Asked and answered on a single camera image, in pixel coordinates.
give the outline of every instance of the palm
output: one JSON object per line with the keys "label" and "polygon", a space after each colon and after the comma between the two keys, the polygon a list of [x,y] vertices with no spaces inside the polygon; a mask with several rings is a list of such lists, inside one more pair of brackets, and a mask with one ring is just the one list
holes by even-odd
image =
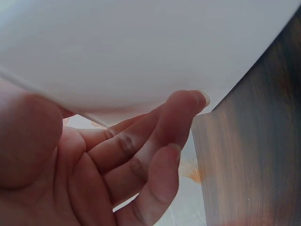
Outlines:
{"label": "palm", "polygon": [[[1,128],[27,130],[0,133],[5,150],[0,222],[7,225],[153,225],[178,189],[179,153],[169,144],[183,147],[193,116],[206,103],[196,91],[181,91],[154,111],[108,130],[62,132],[62,111],[53,103],[35,97],[34,103],[26,98],[25,105],[17,105],[24,102],[23,92],[7,96],[7,109],[17,106],[27,117],[22,123],[0,121]],[[5,108],[0,114],[11,117]],[[112,212],[136,193],[134,201]]]}

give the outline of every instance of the white paper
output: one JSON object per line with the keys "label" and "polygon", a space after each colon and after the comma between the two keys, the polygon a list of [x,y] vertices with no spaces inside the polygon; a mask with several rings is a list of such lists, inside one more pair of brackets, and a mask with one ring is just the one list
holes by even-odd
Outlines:
{"label": "white paper", "polygon": [[[79,115],[64,119],[65,126],[78,129],[101,128],[100,125]],[[181,153],[179,167],[179,191],[165,214],[156,226],[206,226],[205,206],[202,193],[201,179],[198,170],[198,161],[195,152],[192,132],[190,131],[186,145]],[[117,206],[118,210],[127,205],[136,196]]]}
{"label": "white paper", "polygon": [[0,76],[102,124],[178,89],[211,111],[301,0],[2,0]]}

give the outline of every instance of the knuckle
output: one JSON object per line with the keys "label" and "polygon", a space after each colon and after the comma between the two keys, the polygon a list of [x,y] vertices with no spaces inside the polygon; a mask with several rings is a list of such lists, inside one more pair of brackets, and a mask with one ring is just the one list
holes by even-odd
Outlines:
{"label": "knuckle", "polygon": [[147,182],[147,172],[144,170],[141,161],[134,156],[129,161],[129,167],[139,183],[144,185]]}
{"label": "knuckle", "polygon": [[126,156],[127,159],[131,159],[135,152],[135,145],[131,136],[129,136],[125,132],[122,132],[115,137],[123,154]]}

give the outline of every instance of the finger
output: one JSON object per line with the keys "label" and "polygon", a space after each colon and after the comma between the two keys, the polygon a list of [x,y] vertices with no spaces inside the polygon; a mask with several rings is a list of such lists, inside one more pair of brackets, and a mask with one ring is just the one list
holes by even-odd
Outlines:
{"label": "finger", "polygon": [[199,91],[177,91],[168,99],[152,135],[135,155],[145,173],[159,148],[170,143],[184,147],[194,116],[209,102],[209,98]]}
{"label": "finger", "polygon": [[62,133],[54,103],[0,82],[0,186],[20,187],[42,171]]}
{"label": "finger", "polygon": [[193,117],[205,106],[204,97],[195,92],[174,93],[164,104],[156,128],[140,151],[128,162],[104,175],[113,206],[141,190],[147,181],[149,162],[158,149],[169,143],[184,146]]}
{"label": "finger", "polygon": [[143,116],[144,114],[138,115],[132,119],[122,121],[117,125],[111,126],[107,129],[78,129],[77,131],[85,140],[87,151],[89,151],[101,142],[113,138],[126,128],[130,127]]}
{"label": "finger", "polygon": [[178,188],[180,147],[166,146],[154,156],[148,182],[127,206],[115,212],[119,226],[151,226],[165,213]]}
{"label": "finger", "polygon": [[131,126],[94,148],[88,154],[102,174],[127,162],[150,137],[162,106],[136,120]]}

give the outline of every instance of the wooden surface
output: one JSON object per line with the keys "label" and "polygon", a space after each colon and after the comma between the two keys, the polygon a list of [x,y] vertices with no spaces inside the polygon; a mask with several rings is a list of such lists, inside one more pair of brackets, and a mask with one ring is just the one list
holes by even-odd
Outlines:
{"label": "wooden surface", "polygon": [[301,226],[301,9],[193,135],[207,225]]}

